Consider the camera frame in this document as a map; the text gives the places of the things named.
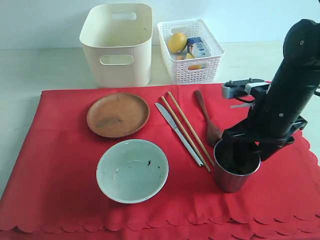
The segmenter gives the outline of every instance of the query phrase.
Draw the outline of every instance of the knife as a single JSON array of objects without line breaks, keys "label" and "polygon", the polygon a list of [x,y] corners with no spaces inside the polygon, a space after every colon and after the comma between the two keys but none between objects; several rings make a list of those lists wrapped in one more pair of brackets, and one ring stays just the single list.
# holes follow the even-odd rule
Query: knife
[{"label": "knife", "polygon": [[175,133],[178,135],[178,137],[180,138],[181,142],[183,143],[183,145],[185,146],[185,148],[189,151],[189,153],[191,154],[191,156],[194,158],[194,160],[196,161],[196,163],[199,165],[199,167],[202,167],[204,164],[202,163],[202,161],[200,160],[200,158],[198,157],[198,155],[196,154],[196,152],[194,151],[194,149],[190,146],[190,144],[187,142],[187,140],[185,139],[185,137],[182,135],[182,133],[180,132],[178,126],[176,125],[175,120],[172,118],[172,116],[170,115],[170,113],[167,111],[167,109],[162,106],[160,103],[156,102],[155,106],[158,108],[159,112],[162,114],[162,116],[164,117],[164,119],[168,122],[168,124],[170,125],[170,127],[175,131]]}]

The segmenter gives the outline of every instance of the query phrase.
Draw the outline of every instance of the red tablecloth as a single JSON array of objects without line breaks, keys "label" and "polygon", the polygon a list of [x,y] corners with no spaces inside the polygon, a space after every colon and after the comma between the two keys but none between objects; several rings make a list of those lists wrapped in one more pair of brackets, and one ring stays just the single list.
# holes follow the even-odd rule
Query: red tablecloth
[{"label": "red tablecloth", "polygon": [[[0,239],[319,239],[320,169],[301,132],[239,192],[224,193],[154,105],[171,91],[204,142],[197,89],[221,129],[247,115],[247,108],[230,109],[239,102],[223,99],[220,84],[44,91],[0,201]],[[138,204],[112,201],[96,183],[100,157],[124,139],[94,134],[86,114],[97,99],[116,92],[137,94],[150,106],[145,127],[124,139],[149,140],[169,161],[163,189]]]}]

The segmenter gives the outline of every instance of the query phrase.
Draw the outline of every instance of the storage bin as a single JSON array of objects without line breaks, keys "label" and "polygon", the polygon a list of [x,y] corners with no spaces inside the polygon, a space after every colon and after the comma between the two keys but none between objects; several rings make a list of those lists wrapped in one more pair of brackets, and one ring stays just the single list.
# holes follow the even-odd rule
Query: storage bin
[{"label": "storage bin", "polygon": [[[160,37],[161,54],[169,76],[174,84],[198,84],[213,81],[219,69],[220,61],[225,53],[208,27],[201,19],[160,22],[157,25]],[[188,38],[200,37],[208,48],[210,56],[187,60],[176,60],[177,54],[168,50],[169,38],[177,32]],[[179,55],[186,55],[185,49]],[[189,66],[202,65],[201,69],[189,70]]]},{"label": "storage bin", "polygon": [[151,76],[152,33],[152,9],[148,5],[116,3],[92,8],[79,38],[97,85],[147,85]]}]

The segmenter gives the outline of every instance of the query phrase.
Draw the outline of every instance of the table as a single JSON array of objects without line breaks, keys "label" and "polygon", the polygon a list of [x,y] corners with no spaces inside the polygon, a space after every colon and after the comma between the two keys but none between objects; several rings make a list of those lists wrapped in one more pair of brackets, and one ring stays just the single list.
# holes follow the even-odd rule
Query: table
[{"label": "table", "polygon": [[[260,78],[272,80],[282,61],[282,42],[222,43],[222,58],[215,83]],[[171,84],[159,46],[152,47],[149,86]],[[0,51],[0,196],[8,182],[35,115],[41,91],[96,87],[81,48]],[[311,151],[320,157],[320,98],[313,96],[303,111],[309,122],[303,134]]]}]

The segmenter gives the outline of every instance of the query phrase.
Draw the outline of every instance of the chopsticks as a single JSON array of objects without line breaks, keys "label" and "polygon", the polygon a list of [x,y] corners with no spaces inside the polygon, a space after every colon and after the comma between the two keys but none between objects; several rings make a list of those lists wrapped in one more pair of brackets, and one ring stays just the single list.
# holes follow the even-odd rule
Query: chopsticks
[{"label": "chopsticks", "polygon": [[178,119],[178,117],[176,116],[175,112],[172,110],[172,108],[170,107],[169,103],[167,102],[167,100],[165,99],[164,96],[161,96],[162,101],[164,102],[164,104],[166,105],[167,109],[169,110],[170,114],[172,115],[173,119],[175,120],[175,122],[178,124],[179,128],[181,129],[181,131],[183,132],[184,136],[186,137],[186,139],[189,141],[190,145],[192,146],[193,150],[196,152],[196,154],[199,156],[199,158],[201,159],[201,161],[203,162],[203,165],[205,166],[205,168],[208,170],[208,172],[211,172],[210,167],[208,166],[207,162],[205,161],[205,159],[202,157],[201,153],[199,152],[197,146],[195,145],[194,141],[192,141],[191,137],[189,136],[189,134],[187,133],[186,129],[184,128],[184,126],[181,124],[180,120]]},{"label": "chopsticks", "polygon": [[198,144],[200,145],[201,149],[203,150],[204,154],[206,155],[206,157],[209,159],[210,163],[214,165],[214,162],[212,161],[207,149],[205,148],[204,144],[202,143],[202,141],[200,140],[200,138],[198,137],[196,131],[194,130],[194,128],[191,126],[188,118],[186,117],[186,115],[184,114],[184,112],[182,111],[181,107],[179,106],[179,104],[177,103],[175,97],[171,94],[171,92],[168,91],[169,96],[171,97],[173,103],[175,104],[176,108],[179,110],[183,120],[185,121],[186,125],[189,127],[190,131],[192,132],[193,136],[195,137],[196,141],[198,142]]}]

